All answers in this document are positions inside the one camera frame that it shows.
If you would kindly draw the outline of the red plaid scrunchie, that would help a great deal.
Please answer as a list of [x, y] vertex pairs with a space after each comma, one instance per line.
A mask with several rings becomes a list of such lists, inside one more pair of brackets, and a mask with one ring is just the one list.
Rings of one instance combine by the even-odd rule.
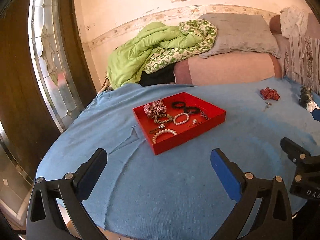
[[152, 104], [144, 105], [143, 110], [149, 119], [160, 118], [167, 112], [163, 99], [155, 100]]

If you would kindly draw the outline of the white flower hair clip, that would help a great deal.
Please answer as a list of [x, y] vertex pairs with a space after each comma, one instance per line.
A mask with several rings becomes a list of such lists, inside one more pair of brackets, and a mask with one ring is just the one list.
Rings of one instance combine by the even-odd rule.
[[306, 110], [310, 113], [312, 113], [315, 109], [320, 109], [317, 103], [315, 103], [313, 100], [309, 101], [306, 104]]

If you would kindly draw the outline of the red polka dot bow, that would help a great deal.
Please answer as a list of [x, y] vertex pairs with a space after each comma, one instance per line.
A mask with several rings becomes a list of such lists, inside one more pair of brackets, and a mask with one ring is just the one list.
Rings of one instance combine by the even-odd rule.
[[265, 89], [260, 90], [260, 95], [264, 100], [275, 100], [278, 101], [280, 99], [280, 95], [278, 94], [276, 89], [271, 89], [266, 87]]

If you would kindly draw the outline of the striped floral pillow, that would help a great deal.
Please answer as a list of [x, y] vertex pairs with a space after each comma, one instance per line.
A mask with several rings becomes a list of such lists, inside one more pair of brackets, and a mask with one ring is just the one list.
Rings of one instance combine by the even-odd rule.
[[308, 86], [319, 95], [319, 39], [299, 36], [289, 38], [285, 53], [285, 73], [296, 83]]

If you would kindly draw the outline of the blue bed blanket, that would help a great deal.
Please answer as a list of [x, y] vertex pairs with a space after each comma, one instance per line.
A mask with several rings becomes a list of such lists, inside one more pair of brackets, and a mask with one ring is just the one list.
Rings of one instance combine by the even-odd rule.
[[[264, 100], [260, 90], [266, 87], [280, 99]], [[155, 155], [133, 109], [180, 92], [224, 109], [226, 120]], [[274, 78], [198, 87], [127, 84], [94, 98], [48, 150], [36, 174], [60, 179], [103, 148], [107, 165], [84, 201], [97, 226], [137, 239], [210, 239], [235, 204], [210, 164], [213, 149], [258, 178], [281, 176], [286, 186], [295, 165], [280, 147], [283, 137], [319, 154], [319, 122], [298, 104], [299, 92], [299, 84]], [[272, 106], [264, 112], [265, 102]]]

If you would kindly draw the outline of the pink rhinestone hair clip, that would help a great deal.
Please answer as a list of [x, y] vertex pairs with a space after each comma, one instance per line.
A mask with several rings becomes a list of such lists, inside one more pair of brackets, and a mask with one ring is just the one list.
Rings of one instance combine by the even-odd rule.
[[207, 114], [203, 110], [200, 110], [200, 113], [203, 118], [205, 118], [206, 120], [209, 120], [209, 117], [207, 116]]

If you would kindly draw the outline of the pink bolster cushion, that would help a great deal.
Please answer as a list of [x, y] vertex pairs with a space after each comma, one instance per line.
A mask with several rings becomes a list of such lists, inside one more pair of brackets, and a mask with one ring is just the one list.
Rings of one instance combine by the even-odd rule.
[[240, 52], [219, 54], [203, 59], [190, 57], [175, 64], [176, 84], [207, 86], [258, 82], [271, 77], [281, 79], [279, 61], [267, 53]]

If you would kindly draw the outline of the wooden door with glass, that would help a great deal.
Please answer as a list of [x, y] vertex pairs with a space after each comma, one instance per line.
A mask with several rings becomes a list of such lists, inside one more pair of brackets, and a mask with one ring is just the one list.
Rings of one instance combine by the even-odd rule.
[[95, 95], [74, 0], [1, 0], [1, 217], [15, 230], [39, 163]]

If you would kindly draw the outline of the white patterned cloth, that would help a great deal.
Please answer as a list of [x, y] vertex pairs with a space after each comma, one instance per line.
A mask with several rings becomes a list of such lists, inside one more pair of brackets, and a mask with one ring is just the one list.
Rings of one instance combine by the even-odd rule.
[[280, 11], [281, 34], [285, 38], [304, 36], [308, 27], [309, 13], [296, 6]]

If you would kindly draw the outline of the red tray box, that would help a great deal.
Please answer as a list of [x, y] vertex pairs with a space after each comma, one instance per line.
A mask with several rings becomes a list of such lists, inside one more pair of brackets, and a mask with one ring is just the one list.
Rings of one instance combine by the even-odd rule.
[[[143, 106], [159, 99], [163, 99], [167, 112], [160, 118], [149, 119]], [[155, 100], [133, 109], [135, 118], [155, 155], [208, 132], [225, 122], [226, 119], [224, 109], [186, 92]], [[200, 110], [207, 114], [209, 120], [201, 116]], [[193, 125], [194, 119], [197, 119], [199, 123]]]

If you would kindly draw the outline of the grey pillow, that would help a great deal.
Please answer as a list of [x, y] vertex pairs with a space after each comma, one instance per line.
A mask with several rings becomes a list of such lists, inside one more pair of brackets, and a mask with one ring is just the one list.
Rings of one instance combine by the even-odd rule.
[[203, 59], [233, 51], [268, 53], [276, 58], [281, 56], [276, 38], [261, 15], [213, 13], [201, 15], [200, 19], [217, 28], [213, 47], [200, 54]]

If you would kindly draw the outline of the black garment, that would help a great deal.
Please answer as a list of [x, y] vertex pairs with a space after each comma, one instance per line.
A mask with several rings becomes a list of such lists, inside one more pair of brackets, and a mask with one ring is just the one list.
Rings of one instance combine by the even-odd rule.
[[142, 72], [139, 84], [143, 87], [175, 83], [174, 77], [175, 64], [170, 64], [154, 73], [147, 74]]

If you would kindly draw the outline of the green quilted comforter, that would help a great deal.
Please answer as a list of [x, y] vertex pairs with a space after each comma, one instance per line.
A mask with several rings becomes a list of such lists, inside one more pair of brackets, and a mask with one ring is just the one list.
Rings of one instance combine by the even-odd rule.
[[106, 76], [113, 89], [138, 83], [142, 73], [155, 73], [212, 49], [217, 27], [207, 20], [188, 20], [169, 26], [152, 22], [108, 57]]

